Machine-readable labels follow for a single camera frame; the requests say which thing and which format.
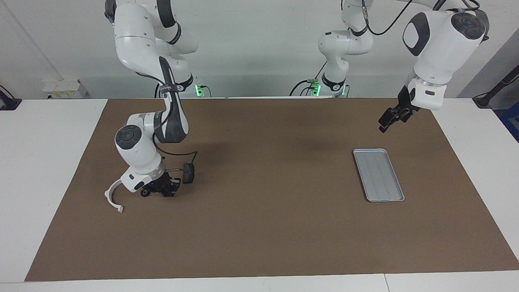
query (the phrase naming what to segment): green light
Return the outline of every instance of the green light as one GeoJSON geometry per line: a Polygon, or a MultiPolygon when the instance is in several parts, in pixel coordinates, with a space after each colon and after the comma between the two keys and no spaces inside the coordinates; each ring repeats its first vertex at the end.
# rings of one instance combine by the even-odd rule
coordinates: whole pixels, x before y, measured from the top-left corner
{"type": "Polygon", "coordinates": [[[316,83],[317,88],[313,90],[313,96],[319,96],[319,93],[321,93],[321,84],[316,83]]]}
{"type": "Polygon", "coordinates": [[[198,97],[203,96],[203,89],[200,88],[200,86],[198,86],[198,85],[196,85],[196,84],[195,84],[195,88],[196,88],[196,95],[197,95],[198,97]]]}

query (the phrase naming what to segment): brown surface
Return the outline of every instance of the brown surface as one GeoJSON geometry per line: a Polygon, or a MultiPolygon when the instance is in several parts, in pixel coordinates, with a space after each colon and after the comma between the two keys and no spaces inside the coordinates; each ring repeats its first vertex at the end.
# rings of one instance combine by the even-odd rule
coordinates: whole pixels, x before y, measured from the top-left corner
{"type": "MultiPolygon", "coordinates": [[[[26,281],[518,270],[429,111],[387,134],[394,100],[184,101],[199,150],[175,198],[120,186],[116,131],[162,101],[110,100],[26,281]],[[406,200],[369,203],[355,148],[385,148],[406,200]]],[[[188,159],[167,158],[168,167],[188,159]]]]}

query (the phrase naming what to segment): rectangular tray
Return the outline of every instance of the rectangular tray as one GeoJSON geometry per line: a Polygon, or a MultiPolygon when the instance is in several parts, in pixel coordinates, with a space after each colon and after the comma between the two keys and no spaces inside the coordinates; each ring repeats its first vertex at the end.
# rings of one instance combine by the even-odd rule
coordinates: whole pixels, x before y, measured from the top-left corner
{"type": "Polygon", "coordinates": [[[368,201],[401,202],[405,199],[386,150],[355,149],[353,155],[368,201]]]}

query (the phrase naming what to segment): black stand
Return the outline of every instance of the black stand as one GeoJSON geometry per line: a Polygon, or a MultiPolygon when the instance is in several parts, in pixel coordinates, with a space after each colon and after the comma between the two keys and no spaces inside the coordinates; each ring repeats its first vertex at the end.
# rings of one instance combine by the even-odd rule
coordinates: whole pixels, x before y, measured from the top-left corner
{"type": "Polygon", "coordinates": [[[490,109],[491,107],[488,105],[490,100],[496,96],[498,92],[500,92],[503,88],[510,85],[515,79],[519,76],[519,65],[517,65],[514,70],[512,70],[508,75],[501,80],[491,91],[489,91],[485,96],[477,98],[474,97],[472,100],[476,103],[477,107],[480,109],[490,109]]]}
{"type": "Polygon", "coordinates": [[[0,108],[0,111],[14,111],[22,102],[18,98],[9,98],[3,91],[0,90],[0,100],[4,105],[0,108]]]}

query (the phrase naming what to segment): black wheel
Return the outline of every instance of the black wheel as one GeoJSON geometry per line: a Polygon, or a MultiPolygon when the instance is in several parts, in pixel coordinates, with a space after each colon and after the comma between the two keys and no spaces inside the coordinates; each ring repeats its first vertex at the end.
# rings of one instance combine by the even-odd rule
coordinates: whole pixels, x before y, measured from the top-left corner
{"type": "Polygon", "coordinates": [[[147,189],[142,189],[142,190],[141,190],[141,196],[143,196],[143,197],[145,197],[145,198],[146,198],[147,196],[149,196],[149,190],[147,190],[147,189]]]}

